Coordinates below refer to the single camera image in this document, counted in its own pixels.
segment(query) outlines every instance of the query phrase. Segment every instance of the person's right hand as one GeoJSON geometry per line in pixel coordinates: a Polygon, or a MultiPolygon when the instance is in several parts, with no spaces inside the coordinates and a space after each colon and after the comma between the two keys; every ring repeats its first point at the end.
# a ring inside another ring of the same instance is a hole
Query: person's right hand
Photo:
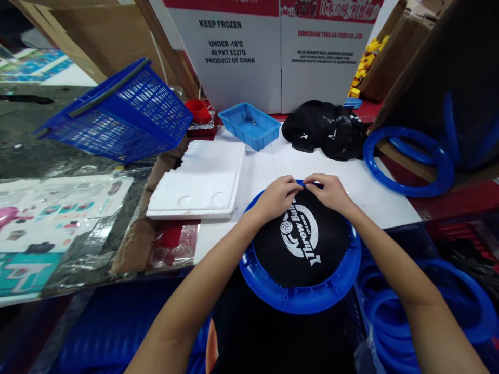
{"type": "Polygon", "coordinates": [[[329,209],[336,210],[342,215],[346,215],[356,208],[355,203],[348,196],[345,188],[337,176],[327,174],[312,174],[303,180],[305,187],[313,193],[321,203],[329,209]],[[318,181],[324,188],[319,188],[315,184],[318,181]]]}

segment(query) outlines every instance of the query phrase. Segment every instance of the white foam board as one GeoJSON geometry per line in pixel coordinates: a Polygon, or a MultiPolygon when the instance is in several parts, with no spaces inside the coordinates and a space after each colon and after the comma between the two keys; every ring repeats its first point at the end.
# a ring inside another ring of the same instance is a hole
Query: white foam board
{"type": "Polygon", "coordinates": [[[194,140],[182,165],[161,178],[146,215],[152,219],[230,218],[245,146],[194,140]]]}

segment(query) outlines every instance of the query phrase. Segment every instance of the black mesh net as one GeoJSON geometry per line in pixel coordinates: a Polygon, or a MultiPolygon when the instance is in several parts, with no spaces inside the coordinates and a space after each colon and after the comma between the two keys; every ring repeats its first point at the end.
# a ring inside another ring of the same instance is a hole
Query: black mesh net
{"type": "Polygon", "coordinates": [[[303,190],[291,208],[267,223],[253,239],[256,257],[282,287],[309,287],[328,279],[349,244],[349,225],[303,190]]]}

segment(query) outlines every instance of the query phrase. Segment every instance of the person's left hand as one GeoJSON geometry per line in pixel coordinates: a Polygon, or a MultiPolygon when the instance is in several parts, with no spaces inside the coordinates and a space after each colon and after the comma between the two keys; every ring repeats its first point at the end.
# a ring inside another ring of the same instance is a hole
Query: person's left hand
{"type": "Polygon", "coordinates": [[[274,180],[262,193],[256,204],[249,212],[262,224],[284,214],[293,202],[296,194],[303,190],[303,186],[296,183],[290,176],[279,177],[274,180]]]}

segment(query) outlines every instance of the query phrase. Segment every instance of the black cloth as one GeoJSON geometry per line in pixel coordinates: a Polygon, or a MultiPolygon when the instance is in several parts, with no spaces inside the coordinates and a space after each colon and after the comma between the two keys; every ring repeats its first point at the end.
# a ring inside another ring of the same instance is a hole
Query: black cloth
{"type": "Polygon", "coordinates": [[[371,124],[363,123],[342,106],[311,100],[287,117],[281,131],[299,151],[321,148],[327,157],[346,161],[363,159],[366,130],[371,124]]]}
{"type": "Polygon", "coordinates": [[[346,313],[343,301],[316,314],[280,312],[237,268],[214,308],[219,356],[212,373],[355,373],[346,313]]]}
{"type": "Polygon", "coordinates": [[[349,226],[308,190],[253,239],[261,266],[282,287],[308,287],[328,279],[349,244],[349,226]]]}

